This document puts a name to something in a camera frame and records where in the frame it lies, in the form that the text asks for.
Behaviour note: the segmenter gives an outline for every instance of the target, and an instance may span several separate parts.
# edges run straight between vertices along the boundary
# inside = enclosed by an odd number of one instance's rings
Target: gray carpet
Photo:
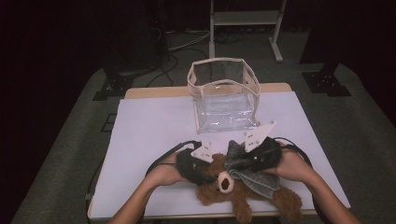
[[[217,57],[243,58],[260,82],[287,82],[303,109],[348,197],[351,210],[363,223],[396,221],[396,130],[361,85],[358,76],[340,64],[335,72],[351,96],[329,97],[311,93],[302,72],[318,71],[322,64],[299,64],[308,33],[282,32],[278,45],[283,63],[277,63],[269,33],[245,35],[241,41],[216,45]],[[196,35],[170,34],[171,47]],[[207,43],[190,47],[208,54]],[[197,50],[173,53],[163,67],[177,66],[169,77],[175,86],[187,85],[191,63],[205,58]],[[160,70],[138,77],[134,87],[145,87]],[[102,132],[109,114],[117,113],[121,97],[92,98],[106,81],[103,70],[92,74],[56,139],[33,186],[12,223],[88,223],[85,196],[92,177],[106,154],[111,133]],[[169,86],[165,76],[150,87]],[[211,220],[167,220],[164,223],[211,223]],[[235,223],[224,219],[219,223]],[[317,216],[303,223],[321,223]]]

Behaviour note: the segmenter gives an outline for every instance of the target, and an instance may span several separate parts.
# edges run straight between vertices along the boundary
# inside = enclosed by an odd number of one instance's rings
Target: white tabletop
[[[257,116],[262,123],[276,120],[270,137],[284,137],[310,158],[341,202],[347,197],[330,166],[314,131],[293,91],[261,94]],[[214,153],[227,152],[228,142],[244,141],[244,131],[196,133],[190,96],[121,100],[105,162],[92,198],[89,218],[110,218],[126,202],[153,161],[179,143],[211,142]],[[281,179],[303,201],[303,211],[313,211],[312,196],[305,185]],[[146,217],[210,216],[232,214],[230,202],[201,205],[196,186],[177,183],[157,188],[148,201]],[[264,201],[248,200],[253,214],[277,209]]]

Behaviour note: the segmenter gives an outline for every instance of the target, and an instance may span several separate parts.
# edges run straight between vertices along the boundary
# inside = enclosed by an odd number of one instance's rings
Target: teddy bear leg
[[[282,216],[293,222],[301,222],[301,198],[291,189],[280,186],[280,189],[274,191],[274,199],[270,203],[279,209]]]
[[[236,220],[241,224],[248,224],[251,222],[251,208],[245,198],[238,196],[231,198],[233,205],[233,213]]]

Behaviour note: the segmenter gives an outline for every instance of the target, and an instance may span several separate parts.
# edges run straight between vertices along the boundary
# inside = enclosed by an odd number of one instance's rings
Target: clear plastic bin
[[[212,58],[192,64],[187,76],[198,133],[260,126],[260,84],[242,59]]]

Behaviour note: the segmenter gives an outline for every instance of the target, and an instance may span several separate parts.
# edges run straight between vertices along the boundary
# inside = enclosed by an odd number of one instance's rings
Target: teddy bear
[[[203,175],[216,176],[218,180],[197,186],[196,197],[203,205],[231,201],[236,220],[241,224],[248,224],[252,220],[252,210],[247,198],[263,200],[273,204],[279,210],[280,215],[288,220],[301,221],[302,201],[294,191],[279,185],[278,189],[274,190],[272,198],[264,197],[247,187],[241,179],[229,178],[224,166],[226,155],[217,153],[213,154],[212,158],[213,162],[202,167],[200,172]]]

